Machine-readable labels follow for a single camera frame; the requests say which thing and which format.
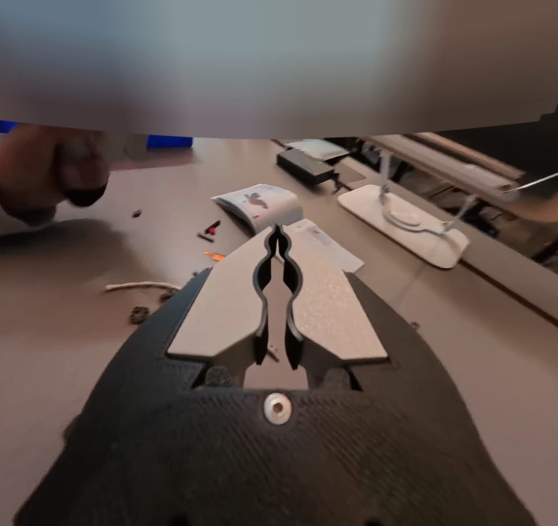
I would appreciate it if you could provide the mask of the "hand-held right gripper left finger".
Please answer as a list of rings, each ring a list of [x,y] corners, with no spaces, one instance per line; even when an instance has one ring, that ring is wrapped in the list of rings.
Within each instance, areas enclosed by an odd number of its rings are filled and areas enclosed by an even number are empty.
[[[221,366],[260,365],[268,351],[269,305],[264,289],[278,226],[266,228],[210,270],[167,354]]]

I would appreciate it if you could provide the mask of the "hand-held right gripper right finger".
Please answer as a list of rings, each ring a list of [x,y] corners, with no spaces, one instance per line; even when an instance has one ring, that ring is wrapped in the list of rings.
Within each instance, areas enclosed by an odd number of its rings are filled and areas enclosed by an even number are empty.
[[[285,352],[292,369],[329,370],[383,362],[386,348],[348,275],[308,230],[278,226],[287,303]]]

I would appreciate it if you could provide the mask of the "folded lego instruction booklet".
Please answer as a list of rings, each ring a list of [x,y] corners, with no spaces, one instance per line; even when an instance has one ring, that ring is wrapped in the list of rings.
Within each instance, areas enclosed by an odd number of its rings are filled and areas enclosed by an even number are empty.
[[[277,225],[291,225],[303,220],[298,196],[289,190],[267,184],[212,197],[213,202],[245,221],[253,234]]]

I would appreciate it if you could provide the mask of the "person's left hand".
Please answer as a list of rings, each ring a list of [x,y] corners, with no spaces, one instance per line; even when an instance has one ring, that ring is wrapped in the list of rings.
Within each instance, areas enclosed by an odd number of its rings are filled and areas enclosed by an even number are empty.
[[[109,180],[99,133],[19,123],[1,140],[1,208],[32,229],[50,223],[65,189],[97,188]]]

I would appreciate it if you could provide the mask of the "large blue plastic bin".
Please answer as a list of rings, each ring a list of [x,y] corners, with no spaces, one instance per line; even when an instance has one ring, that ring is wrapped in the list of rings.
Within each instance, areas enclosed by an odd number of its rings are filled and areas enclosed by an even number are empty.
[[[146,139],[147,149],[190,148],[192,147],[192,144],[192,137],[150,134]]]

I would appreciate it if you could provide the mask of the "black power adapter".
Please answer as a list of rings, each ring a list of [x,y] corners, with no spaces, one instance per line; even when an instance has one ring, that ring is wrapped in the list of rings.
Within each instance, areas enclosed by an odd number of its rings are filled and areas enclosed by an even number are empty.
[[[331,165],[308,154],[290,148],[276,155],[276,164],[291,176],[309,186],[317,186],[334,180],[337,172]]]

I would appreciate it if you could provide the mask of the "white paper sheet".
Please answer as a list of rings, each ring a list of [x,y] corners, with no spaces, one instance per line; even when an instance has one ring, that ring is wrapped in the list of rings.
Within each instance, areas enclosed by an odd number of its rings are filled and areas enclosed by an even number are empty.
[[[303,139],[284,143],[287,148],[298,150],[311,158],[327,162],[350,154],[350,151],[324,139]]]

